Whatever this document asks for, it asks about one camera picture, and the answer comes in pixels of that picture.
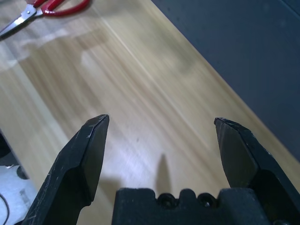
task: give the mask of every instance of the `wood grain surface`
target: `wood grain surface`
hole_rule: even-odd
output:
[[[25,5],[1,0],[0,26]],[[229,187],[217,116],[251,129],[300,190],[300,164],[150,0],[93,1],[0,42],[0,128],[37,189],[81,125],[105,113],[100,182],[78,224],[110,224],[120,187],[176,197]]]

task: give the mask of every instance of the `scissors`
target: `scissors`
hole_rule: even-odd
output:
[[[58,7],[63,1],[64,0],[34,0],[32,4],[27,4],[25,10],[21,12],[21,15],[15,20],[11,21],[3,30],[0,31],[0,38],[38,16],[44,15],[57,17],[71,15],[82,11],[90,3],[90,0],[83,0],[77,6],[74,6],[72,8],[61,11],[54,11],[54,9]]]

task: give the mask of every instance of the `scissors blade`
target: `scissors blade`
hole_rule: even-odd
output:
[[[28,4],[20,16],[11,21],[4,29],[0,31],[0,38],[23,25],[23,23],[32,18],[36,14],[36,12],[37,11],[33,7],[33,5]]]

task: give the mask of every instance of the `screw hole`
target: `screw hole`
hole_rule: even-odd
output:
[[[205,208],[217,207],[217,200],[211,194],[208,193],[199,194],[197,200]]]
[[[157,203],[161,207],[167,210],[171,210],[176,208],[176,206],[178,205],[178,199],[176,199],[173,195],[169,193],[163,193],[158,197]]]

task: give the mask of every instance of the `dark gray wall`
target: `dark gray wall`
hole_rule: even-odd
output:
[[[299,1],[152,1],[300,160]]]

